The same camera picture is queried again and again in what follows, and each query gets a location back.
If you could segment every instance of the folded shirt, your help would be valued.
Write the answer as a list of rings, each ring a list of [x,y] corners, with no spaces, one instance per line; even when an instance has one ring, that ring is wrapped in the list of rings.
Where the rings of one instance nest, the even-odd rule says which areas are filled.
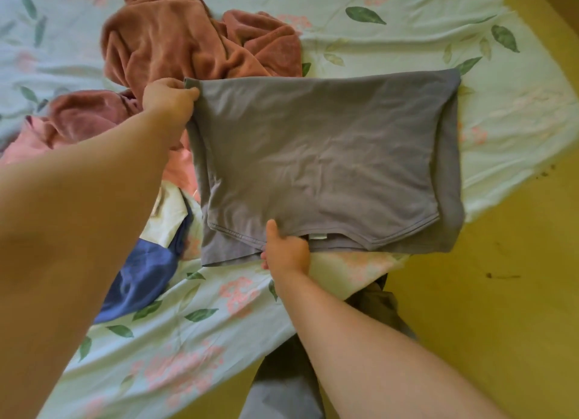
[[[460,201],[455,69],[186,80],[203,265],[256,259],[265,223],[310,249],[449,251]]]

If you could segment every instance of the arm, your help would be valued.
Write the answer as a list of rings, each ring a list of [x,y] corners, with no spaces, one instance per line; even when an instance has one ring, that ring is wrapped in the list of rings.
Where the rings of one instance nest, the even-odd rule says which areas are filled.
[[[144,111],[0,170],[0,417],[36,417],[144,228],[199,96],[150,84]]]
[[[434,354],[314,283],[308,243],[280,238],[273,220],[262,258],[341,418],[506,418]]]

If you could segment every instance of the yellow floor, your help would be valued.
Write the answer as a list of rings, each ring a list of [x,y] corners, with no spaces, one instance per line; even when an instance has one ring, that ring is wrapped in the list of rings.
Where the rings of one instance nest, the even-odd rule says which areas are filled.
[[[579,38],[545,0],[506,2],[579,90]],[[577,169],[579,150],[468,225],[451,254],[413,257],[388,279],[423,344],[514,418],[579,418]],[[256,370],[175,418],[237,418]]]

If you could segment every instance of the bed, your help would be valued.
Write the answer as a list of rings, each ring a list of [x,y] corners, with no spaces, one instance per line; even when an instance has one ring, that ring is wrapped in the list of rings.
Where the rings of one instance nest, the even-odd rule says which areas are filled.
[[[0,146],[56,95],[122,90],[98,39],[122,0],[2,0]],[[457,67],[467,220],[573,144],[579,104],[539,39],[503,0],[205,0],[214,15],[265,11],[300,31],[306,77]],[[201,267],[199,205],[170,288],[144,311],[94,325],[41,418],[168,417],[293,334],[258,263]],[[316,254],[312,276],[346,298],[397,254]]]

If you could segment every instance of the blue fabric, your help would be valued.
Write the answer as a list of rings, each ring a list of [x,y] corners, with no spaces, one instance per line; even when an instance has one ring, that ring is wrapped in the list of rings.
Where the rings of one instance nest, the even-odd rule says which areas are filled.
[[[183,200],[187,207],[187,216],[177,229],[169,247],[165,248],[143,239],[137,241],[125,265],[116,275],[101,312],[94,319],[95,323],[107,322],[134,313],[161,295],[177,270],[189,226],[193,221],[189,203],[186,198]]]

